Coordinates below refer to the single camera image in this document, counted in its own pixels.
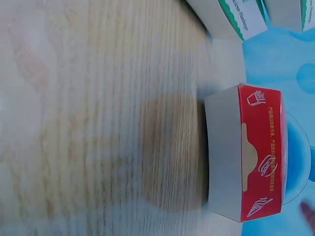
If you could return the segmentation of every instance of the paper food box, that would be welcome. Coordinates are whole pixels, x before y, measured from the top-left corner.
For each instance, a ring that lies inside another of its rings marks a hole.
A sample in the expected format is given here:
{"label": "paper food box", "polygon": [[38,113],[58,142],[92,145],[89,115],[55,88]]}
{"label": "paper food box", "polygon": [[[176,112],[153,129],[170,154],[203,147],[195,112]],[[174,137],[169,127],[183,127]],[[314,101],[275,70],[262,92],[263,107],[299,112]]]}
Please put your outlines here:
{"label": "paper food box", "polygon": [[267,30],[260,0],[187,0],[211,37],[247,40]]}
{"label": "paper food box", "polygon": [[281,212],[287,134],[281,92],[239,85],[205,100],[209,205],[244,222]]}
{"label": "paper food box", "polygon": [[315,27],[313,0],[264,0],[272,25],[294,32]]}

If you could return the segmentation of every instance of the blue placemat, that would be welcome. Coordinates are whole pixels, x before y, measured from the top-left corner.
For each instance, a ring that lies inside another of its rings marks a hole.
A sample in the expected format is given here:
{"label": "blue placemat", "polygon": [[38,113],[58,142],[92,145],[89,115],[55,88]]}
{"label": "blue placemat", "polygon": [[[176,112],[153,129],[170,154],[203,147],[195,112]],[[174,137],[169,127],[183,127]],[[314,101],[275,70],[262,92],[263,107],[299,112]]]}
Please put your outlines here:
{"label": "blue placemat", "polygon": [[286,110],[296,121],[288,124],[286,196],[294,188],[299,191],[297,182],[305,171],[311,174],[302,192],[280,214],[244,223],[242,235],[311,236],[298,205],[303,199],[315,204],[315,159],[310,170],[303,168],[309,165],[303,162],[305,155],[315,154],[315,29],[297,34],[272,27],[268,17],[266,22],[268,31],[244,42],[247,82],[281,90]]}

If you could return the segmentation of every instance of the wooden table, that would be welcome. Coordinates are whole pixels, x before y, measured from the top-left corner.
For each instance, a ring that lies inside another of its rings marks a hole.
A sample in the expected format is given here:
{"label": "wooden table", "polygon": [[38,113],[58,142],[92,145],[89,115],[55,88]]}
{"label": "wooden table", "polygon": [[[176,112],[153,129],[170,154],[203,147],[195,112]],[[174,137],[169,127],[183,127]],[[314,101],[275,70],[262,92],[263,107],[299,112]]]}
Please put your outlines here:
{"label": "wooden table", "polygon": [[0,3],[0,235],[217,236],[203,99],[242,45],[179,0]]}

